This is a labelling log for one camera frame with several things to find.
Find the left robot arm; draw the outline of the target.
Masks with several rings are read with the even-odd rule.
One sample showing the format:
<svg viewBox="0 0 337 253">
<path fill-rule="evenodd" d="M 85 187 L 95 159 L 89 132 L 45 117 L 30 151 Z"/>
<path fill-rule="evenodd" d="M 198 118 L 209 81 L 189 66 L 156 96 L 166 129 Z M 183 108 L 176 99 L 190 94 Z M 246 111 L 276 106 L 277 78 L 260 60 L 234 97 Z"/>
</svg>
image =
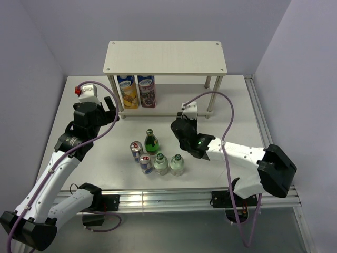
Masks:
<svg viewBox="0 0 337 253">
<path fill-rule="evenodd" d="M 112 128 L 119 120 L 118 107 L 111 97 L 106 96 L 104 101 L 108 111 L 99 101 L 73 105 L 73 120 L 58 138 L 42 176 L 14 211 L 4 211 L 1 215 L 1 225 L 8 233 L 8 252 L 13 239 L 43 251 L 53 242 L 58 229 L 78 212 L 102 207 L 102 190 L 90 183 L 79 186 L 74 195 L 56 206 L 53 202 L 67 178 L 93 147 L 93 142 L 102 137 L 100 128 L 105 125 Z"/>
</svg>

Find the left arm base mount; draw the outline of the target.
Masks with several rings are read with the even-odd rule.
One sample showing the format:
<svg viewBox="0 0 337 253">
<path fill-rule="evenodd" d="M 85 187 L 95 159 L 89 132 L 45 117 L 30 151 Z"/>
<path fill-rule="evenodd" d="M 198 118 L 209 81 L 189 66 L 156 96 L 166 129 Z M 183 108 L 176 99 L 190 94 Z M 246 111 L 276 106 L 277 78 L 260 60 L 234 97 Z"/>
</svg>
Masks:
<svg viewBox="0 0 337 253">
<path fill-rule="evenodd" d="M 117 228 L 122 222 L 122 218 L 119 215 L 115 214 L 115 212 L 118 211 L 119 203 L 119 194 L 102 195 L 97 205 L 85 209 L 85 212 L 87 212 L 87 214 L 82 215 L 82 224 L 85 229 L 96 232 L 107 232 Z M 118 224 L 114 228 L 102 231 L 95 229 L 95 227 L 102 226 L 104 221 L 106 221 L 109 217 L 118 218 Z"/>
</svg>

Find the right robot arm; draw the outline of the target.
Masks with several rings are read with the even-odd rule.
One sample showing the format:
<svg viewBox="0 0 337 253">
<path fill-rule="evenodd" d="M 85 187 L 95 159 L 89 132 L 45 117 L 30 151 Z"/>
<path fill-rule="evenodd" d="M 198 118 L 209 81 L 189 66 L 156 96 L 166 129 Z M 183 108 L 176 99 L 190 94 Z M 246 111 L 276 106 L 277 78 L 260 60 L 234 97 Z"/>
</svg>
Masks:
<svg viewBox="0 0 337 253">
<path fill-rule="evenodd" d="M 256 148 L 225 142 L 213 135 L 199 133 L 197 121 L 186 116 L 177 117 L 171 123 L 171 130 L 180 148 L 191 156 L 235 163 L 246 170 L 244 177 L 231 181 L 232 190 L 227 194 L 231 204 L 238 206 L 245 199 L 264 192 L 278 198 L 288 195 L 297 167 L 278 145 Z"/>
</svg>

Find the green glass bottle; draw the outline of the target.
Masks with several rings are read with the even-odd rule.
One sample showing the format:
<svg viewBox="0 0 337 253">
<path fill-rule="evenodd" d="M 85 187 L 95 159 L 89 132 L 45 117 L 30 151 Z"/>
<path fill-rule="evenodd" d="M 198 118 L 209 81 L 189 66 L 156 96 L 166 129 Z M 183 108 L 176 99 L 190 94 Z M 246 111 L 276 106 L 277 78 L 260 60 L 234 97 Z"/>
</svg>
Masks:
<svg viewBox="0 0 337 253">
<path fill-rule="evenodd" d="M 155 155 L 159 151 L 160 145 L 152 129 L 146 130 L 145 150 L 150 155 Z"/>
</svg>

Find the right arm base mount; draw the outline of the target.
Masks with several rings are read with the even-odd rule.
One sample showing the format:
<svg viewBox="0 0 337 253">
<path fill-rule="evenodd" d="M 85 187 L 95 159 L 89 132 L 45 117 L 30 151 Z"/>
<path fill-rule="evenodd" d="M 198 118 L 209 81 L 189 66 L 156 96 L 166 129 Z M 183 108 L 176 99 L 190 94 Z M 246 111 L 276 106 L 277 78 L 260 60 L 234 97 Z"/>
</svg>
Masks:
<svg viewBox="0 0 337 253">
<path fill-rule="evenodd" d="M 257 206 L 257 196 L 253 195 L 247 199 L 242 199 L 241 197 L 234 194 L 234 200 L 240 222 L 247 221 L 249 217 L 248 207 Z M 225 214 L 228 220 L 236 223 L 229 191 L 212 191 L 210 205 L 213 208 L 225 208 Z"/>
</svg>

